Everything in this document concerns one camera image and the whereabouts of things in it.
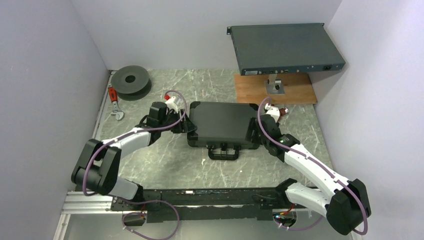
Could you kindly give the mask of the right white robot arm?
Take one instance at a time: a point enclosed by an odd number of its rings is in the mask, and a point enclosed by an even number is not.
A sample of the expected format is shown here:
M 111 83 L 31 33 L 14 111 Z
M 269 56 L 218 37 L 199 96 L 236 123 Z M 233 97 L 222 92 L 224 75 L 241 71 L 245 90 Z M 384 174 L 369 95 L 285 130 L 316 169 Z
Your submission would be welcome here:
M 306 207 L 326 218 L 341 235 L 368 232 L 372 212 L 366 185 L 361 180 L 350 180 L 323 164 L 297 138 L 281 133 L 269 114 L 250 119 L 246 140 L 263 145 L 271 156 L 295 168 L 315 185 L 312 189 L 292 178 L 284 180 L 275 188 L 275 200 L 280 207 Z

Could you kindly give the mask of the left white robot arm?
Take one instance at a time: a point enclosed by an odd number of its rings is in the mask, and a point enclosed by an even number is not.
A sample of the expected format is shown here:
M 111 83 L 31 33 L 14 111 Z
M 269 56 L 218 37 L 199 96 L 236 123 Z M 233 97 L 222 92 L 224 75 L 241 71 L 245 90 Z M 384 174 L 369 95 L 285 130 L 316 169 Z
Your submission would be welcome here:
M 131 210 L 139 209 L 144 201 L 143 187 L 119 177 L 121 159 L 151 146 L 162 135 L 191 133 L 197 129 L 186 109 L 173 109 L 169 103 L 154 102 L 133 129 L 112 139 L 89 139 L 71 174 L 71 181 L 82 187 L 86 196 L 100 194 L 124 199 Z

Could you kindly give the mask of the black poker case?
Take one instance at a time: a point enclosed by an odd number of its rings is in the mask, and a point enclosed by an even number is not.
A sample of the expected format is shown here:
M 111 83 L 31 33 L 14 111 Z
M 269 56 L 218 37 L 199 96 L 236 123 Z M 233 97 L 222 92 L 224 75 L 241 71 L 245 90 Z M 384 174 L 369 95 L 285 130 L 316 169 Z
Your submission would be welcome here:
M 245 140 L 258 109 L 255 103 L 193 101 L 189 118 L 197 130 L 187 134 L 187 143 L 193 148 L 208 149 L 212 160 L 235 161 L 241 150 L 256 150 L 260 146 Z

